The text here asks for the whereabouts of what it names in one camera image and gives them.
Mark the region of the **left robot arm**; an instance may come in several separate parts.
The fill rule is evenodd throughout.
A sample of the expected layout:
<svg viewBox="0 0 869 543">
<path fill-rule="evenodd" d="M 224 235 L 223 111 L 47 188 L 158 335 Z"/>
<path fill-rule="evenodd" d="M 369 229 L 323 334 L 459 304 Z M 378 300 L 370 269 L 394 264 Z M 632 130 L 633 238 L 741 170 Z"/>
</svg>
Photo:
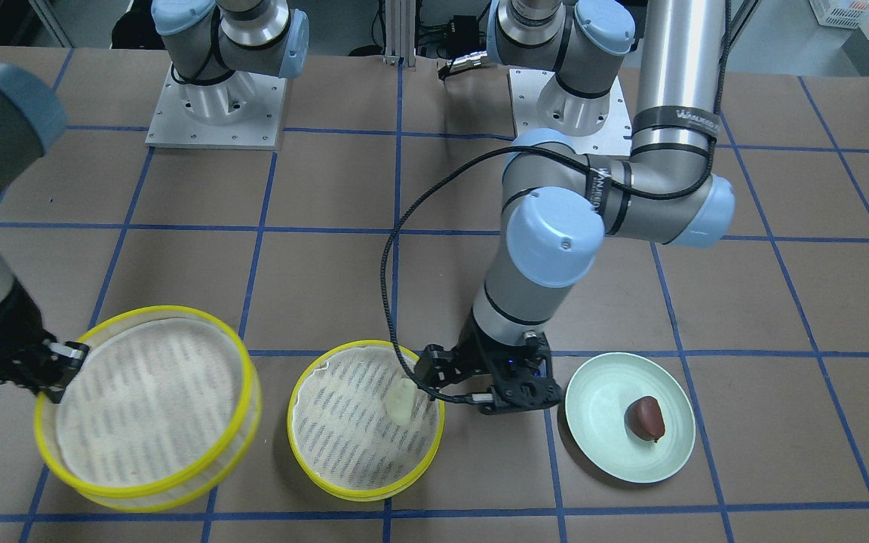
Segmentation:
<svg viewBox="0 0 869 543">
<path fill-rule="evenodd" d="M 546 128 L 521 134 L 502 173 L 500 239 L 452 348 L 428 345 L 407 378 L 431 399 L 486 415 L 544 410 L 563 393 L 545 330 L 593 267 L 604 238 L 710 247 L 735 210 L 713 173 L 729 56 L 728 1 L 648 1 L 644 27 L 617 1 L 494 1 L 487 54 L 500 65 L 552 73 Z M 627 158 L 582 154 L 568 137 L 581 106 L 589 133 L 643 35 Z"/>
</svg>

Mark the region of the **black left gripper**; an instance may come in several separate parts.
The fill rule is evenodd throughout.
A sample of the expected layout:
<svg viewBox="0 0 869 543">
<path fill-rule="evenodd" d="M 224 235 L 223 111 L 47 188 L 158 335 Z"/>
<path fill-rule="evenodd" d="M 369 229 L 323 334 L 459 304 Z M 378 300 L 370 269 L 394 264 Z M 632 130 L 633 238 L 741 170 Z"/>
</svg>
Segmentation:
<svg viewBox="0 0 869 543">
<path fill-rule="evenodd" d="M 468 316 L 455 347 L 428 344 L 413 367 L 413 381 L 432 399 L 475 406 L 483 415 L 547 410 L 564 399 L 564 391 L 548 375 L 551 349 L 544 333 L 530 331 L 527 343 L 507 345 L 481 330 Z M 442 393 L 475 377 L 489 378 L 485 391 Z"/>
</svg>

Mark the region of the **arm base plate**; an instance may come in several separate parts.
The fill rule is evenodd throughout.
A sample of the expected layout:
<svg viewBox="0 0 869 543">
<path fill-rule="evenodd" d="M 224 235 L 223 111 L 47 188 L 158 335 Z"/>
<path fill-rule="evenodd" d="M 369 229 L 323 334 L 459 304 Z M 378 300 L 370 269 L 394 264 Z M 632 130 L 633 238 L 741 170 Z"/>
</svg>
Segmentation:
<svg viewBox="0 0 869 543">
<path fill-rule="evenodd" d="M 154 148 L 275 151 L 287 79 L 235 72 L 213 86 L 180 84 L 169 69 L 146 143 Z"/>
<path fill-rule="evenodd" d="M 538 128 L 562 133 L 579 154 L 630 157 L 632 128 L 621 86 L 597 99 L 570 95 L 555 74 L 537 69 L 509 69 L 511 117 L 517 137 Z"/>
</svg>

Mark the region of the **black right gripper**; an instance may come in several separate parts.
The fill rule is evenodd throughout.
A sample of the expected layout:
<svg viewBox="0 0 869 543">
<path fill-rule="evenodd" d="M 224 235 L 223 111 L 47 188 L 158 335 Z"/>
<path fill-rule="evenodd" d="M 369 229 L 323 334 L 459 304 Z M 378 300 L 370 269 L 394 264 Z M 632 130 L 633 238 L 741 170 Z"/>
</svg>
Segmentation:
<svg viewBox="0 0 869 543">
<path fill-rule="evenodd" d="M 58 404 L 90 351 L 49 333 L 26 291 L 11 291 L 0 303 L 0 384 L 11 382 Z"/>
</svg>

